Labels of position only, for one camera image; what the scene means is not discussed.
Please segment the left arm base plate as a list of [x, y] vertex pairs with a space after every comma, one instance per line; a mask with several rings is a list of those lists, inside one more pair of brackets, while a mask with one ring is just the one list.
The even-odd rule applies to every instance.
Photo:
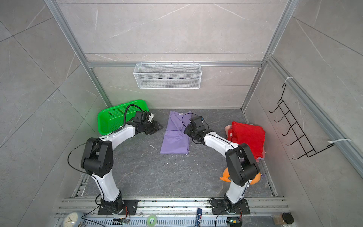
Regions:
[[104, 201], [101, 200], [98, 215], [135, 215], [138, 207], [138, 200], [118, 200]]

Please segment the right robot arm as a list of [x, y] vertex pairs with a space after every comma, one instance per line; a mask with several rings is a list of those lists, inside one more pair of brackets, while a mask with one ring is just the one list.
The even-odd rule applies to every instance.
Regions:
[[223, 200], [210, 199], [214, 214], [250, 214], [250, 208], [244, 194], [260, 173], [260, 168], [247, 144], [237, 144], [220, 137], [216, 132], [204, 126], [189, 124], [184, 133], [193, 140], [213, 148], [226, 158], [231, 179]]

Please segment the purple t-shirt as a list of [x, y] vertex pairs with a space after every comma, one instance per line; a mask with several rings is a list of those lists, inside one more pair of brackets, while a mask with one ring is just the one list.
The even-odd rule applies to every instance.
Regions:
[[190, 137], [184, 134], [185, 126], [182, 117], [184, 114], [170, 111], [167, 128], [161, 146], [161, 154], [188, 154]]

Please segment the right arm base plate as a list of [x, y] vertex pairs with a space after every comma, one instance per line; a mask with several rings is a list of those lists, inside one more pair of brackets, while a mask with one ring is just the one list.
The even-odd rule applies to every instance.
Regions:
[[215, 215], [218, 214], [250, 214], [249, 204], [246, 199], [242, 199], [236, 204], [231, 204], [225, 199], [209, 199], [212, 212]]

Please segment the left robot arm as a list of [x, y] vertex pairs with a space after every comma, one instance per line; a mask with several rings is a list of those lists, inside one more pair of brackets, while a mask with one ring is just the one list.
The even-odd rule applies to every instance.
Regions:
[[163, 126], [155, 120], [151, 122], [129, 121], [107, 136], [87, 140], [80, 164], [81, 168], [93, 178], [100, 191], [101, 210], [111, 214], [120, 214], [126, 209], [122, 193], [116, 186], [112, 175], [113, 150], [139, 133], [152, 135], [161, 129]]

